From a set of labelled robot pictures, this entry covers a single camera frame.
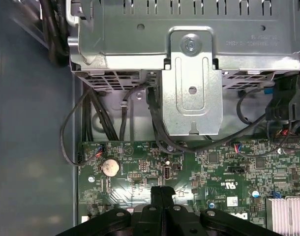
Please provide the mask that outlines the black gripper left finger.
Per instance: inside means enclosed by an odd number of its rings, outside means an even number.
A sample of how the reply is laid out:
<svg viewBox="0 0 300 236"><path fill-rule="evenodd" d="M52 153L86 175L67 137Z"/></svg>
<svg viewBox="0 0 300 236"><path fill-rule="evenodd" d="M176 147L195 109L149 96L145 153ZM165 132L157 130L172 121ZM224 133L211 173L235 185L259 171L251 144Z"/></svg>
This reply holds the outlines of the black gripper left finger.
<svg viewBox="0 0 300 236"><path fill-rule="evenodd" d="M152 187L149 205L138 205L130 213L122 208L109 210L74 226L60 236L160 236L163 205L161 187Z"/></svg>

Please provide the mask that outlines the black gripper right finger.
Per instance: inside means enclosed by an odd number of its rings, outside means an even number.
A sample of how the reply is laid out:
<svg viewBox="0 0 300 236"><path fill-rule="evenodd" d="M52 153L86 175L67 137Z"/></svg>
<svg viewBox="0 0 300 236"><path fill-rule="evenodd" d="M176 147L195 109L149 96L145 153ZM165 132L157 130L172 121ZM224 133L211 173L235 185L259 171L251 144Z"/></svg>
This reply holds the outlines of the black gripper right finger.
<svg viewBox="0 0 300 236"><path fill-rule="evenodd" d="M162 187L162 203L172 236L274 236L275 232L218 209L196 214L173 201L173 188Z"/></svg>

